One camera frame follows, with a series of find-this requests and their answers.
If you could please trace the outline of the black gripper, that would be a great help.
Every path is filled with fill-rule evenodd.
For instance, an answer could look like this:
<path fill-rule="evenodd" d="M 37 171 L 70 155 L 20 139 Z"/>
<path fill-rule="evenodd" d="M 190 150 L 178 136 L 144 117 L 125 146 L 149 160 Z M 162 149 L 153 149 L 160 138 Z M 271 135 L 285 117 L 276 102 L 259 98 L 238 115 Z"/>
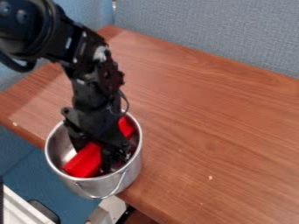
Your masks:
<path fill-rule="evenodd" d="M 117 123 L 125 114 L 121 111 L 124 73 L 116 68 L 96 68 L 84 73 L 64 67 L 69 78 L 73 96 L 72 106 L 61 109 L 64 125 L 74 151 L 89 142 L 108 144 L 100 152 L 100 173 L 114 172 L 126 163 L 130 152 L 118 149 L 125 141 Z"/>

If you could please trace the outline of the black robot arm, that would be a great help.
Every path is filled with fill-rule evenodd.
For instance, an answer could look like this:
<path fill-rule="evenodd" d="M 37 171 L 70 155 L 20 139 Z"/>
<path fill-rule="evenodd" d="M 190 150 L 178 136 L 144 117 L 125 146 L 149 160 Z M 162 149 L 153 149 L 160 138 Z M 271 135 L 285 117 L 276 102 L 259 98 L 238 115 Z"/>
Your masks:
<path fill-rule="evenodd" d="M 38 59 L 60 64 L 72 85 L 72 105 L 60 112 L 73 148 L 100 144 L 97 169 L 109 173 L 126 160 L 130 143 L 118 128 L 124 73 L 108 43 L 52 0 L 0 0 L 0 63 L 24 73 Z"/>

